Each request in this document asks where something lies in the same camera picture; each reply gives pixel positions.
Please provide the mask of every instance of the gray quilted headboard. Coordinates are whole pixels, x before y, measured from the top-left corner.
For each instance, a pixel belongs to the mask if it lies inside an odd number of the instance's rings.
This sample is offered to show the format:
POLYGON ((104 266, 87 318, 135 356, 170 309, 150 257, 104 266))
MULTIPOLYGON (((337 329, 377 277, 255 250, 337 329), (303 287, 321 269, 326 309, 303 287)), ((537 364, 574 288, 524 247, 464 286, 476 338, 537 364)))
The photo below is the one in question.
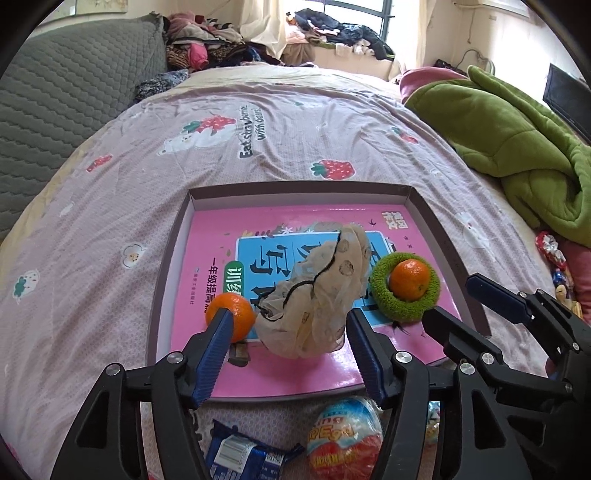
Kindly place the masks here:
POLYGON ((0 79, 0 242, 72 152, 166 71, 163 20, 150 14, 29 38, 0 79))

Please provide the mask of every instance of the white label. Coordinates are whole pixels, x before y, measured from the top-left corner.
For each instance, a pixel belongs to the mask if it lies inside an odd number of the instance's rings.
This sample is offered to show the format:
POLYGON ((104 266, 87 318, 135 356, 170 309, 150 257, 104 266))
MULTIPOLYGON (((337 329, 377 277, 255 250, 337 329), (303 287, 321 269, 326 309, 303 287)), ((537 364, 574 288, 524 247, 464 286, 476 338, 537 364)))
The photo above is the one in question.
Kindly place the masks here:
POLYGON ((227 439, 222 440, 213 463, 242 474, 248 456, 255 446, 256 443, 230 435, 227 439))
POLYGON ((265 461, 271 463, 272 465, 281 466, 283 464, 284 456, 285 455, 282 455, 280 453, 269 452, 265 457, 265 461))

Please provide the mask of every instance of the pink book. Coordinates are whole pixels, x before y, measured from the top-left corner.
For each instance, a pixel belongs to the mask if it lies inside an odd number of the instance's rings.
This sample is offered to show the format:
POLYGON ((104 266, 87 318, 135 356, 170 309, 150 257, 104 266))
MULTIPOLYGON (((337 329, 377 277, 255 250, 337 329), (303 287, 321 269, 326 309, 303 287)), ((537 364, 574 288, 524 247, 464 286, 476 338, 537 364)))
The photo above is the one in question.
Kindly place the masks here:
MULTIPOLYGON (((206 328, 204 311, 216 294, 234 291, 256 309, 260 295, 289 278, 293 265, 327 240, 336 240, 344 223, 358 223, 372 245, 372 266, 392 251, 425 258, 441 279, 438 305, 459 318, 437 262, 408 210, 402 205, 317 205, 204 210, 193 216, 175 303, 171 351, 182 350, 191 335, 206 328)), ((425 334, 421 323, 393 329, 377 309, 371 292, 355 301, 376 332, 398 350, 425 364, 445 358, 443 348, 425 334)), ((247 337, 245 367, 224 364, 213 390, 217 400, 272 400, 339 389, 359 388, 361 375, 346 341, 337 352, 289 360, 247 337)))

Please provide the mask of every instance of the window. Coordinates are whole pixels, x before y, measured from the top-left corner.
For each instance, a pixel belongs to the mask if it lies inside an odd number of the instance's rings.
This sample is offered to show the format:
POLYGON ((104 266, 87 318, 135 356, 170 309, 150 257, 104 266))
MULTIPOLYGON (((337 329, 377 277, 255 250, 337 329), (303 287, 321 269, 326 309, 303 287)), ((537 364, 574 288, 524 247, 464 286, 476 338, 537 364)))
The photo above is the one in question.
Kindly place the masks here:
POLYGON ((393 0, 285 0, 287 11, 295 13, 304 8, 324 12, 341 23, 365 25, 386 40, 393 0))

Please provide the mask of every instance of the blue gripper pad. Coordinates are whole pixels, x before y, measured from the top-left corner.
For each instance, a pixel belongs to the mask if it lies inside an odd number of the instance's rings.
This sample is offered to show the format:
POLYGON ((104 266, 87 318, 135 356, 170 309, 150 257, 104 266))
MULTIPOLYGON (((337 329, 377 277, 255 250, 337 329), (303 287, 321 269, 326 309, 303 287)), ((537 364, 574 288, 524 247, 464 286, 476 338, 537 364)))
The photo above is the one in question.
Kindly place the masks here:
POLYGON ((466 280, 466 290, 472 298, 489 307, 514 325, 531 321, 525 299, 498 283, 475 273, 466 280))
POLYGON ((195 368, 195 388, 191 395, 195 408, 212 395, 213 387, 230 349, 234 318, 227 309, 219 309, 207 330, 199 338, 201 356, 195 368))
POLYGON ((347 314, 346 331, 365 388, 370 398, 382 406, 397 393, 391 360, 396 350, 387 336, 373 331, 361 309, 347 314))

